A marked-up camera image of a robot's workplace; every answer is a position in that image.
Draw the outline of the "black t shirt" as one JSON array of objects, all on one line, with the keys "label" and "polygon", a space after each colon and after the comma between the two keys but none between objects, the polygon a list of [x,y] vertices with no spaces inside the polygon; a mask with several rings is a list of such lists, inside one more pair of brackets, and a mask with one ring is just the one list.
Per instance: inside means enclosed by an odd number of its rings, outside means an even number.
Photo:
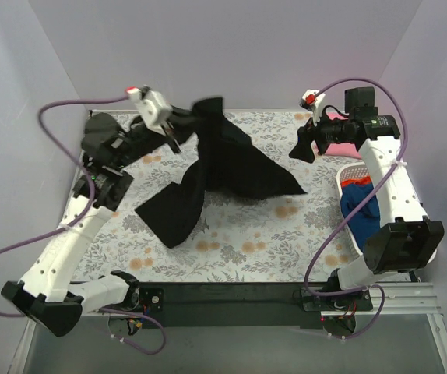
[{"label": "black t shirt", "polygon": [[207,192],[240,199],[264,200],[304,195],[297,179],[252,144],[251,137],[224,116],[224,99],[196,101],[198,160],[184,173],[135,209],[168,248],[184,242],[201,217]]}]

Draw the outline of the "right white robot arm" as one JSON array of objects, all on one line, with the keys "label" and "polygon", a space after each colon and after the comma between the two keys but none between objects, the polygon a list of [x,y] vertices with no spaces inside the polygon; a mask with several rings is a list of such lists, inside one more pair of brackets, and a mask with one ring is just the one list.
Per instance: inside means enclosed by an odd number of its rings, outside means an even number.
[{"label": "right white robot arm", "polygon": [[343,219],[328,237],[334,237],[355,215],[376,199],[380,228],[366,240],[361,255],[336,270],[315,290],[304,286],[308,295],[327,298],[334,309],[347,308],[355,293],[366,291],[386,275],[422,269],[434,258],[445,229],[441,221],[430,219],[417,196],[403,160],[407,148],[404,118],[381,115],[375,105],[373,85],[346,90],[346,116],[331,119],[325,114],[324,90],[306,90],[301,106],[312,117],[297,131],[297,145],[290,157],[311,163],[315,159],[311,145],[319,153],[332,144],[353,144],[360,154],[373,185],[372,191]]}]

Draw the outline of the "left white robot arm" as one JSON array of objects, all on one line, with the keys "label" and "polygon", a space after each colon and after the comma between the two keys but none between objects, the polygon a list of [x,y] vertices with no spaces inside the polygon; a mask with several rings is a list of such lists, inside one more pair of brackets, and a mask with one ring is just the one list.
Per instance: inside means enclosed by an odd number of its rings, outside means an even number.
[{"label": "left white robot arm", "polygon": [[140,116],[123,129],[107,113],[92,115],[82,139],[86,173],[72,189],[59,233],[20,280],[5,283],[2,296],[56,337],[69,333],[88,312],[105,307],[137,310],[140,283],[131,274],[114,270],[81,284],[72,284],[72,275],[132,184],[133,177],[124,168],[164,144],[185,143],[201,122],[190,111],[175,108],[167,128],[157,134],[148,130]]}]

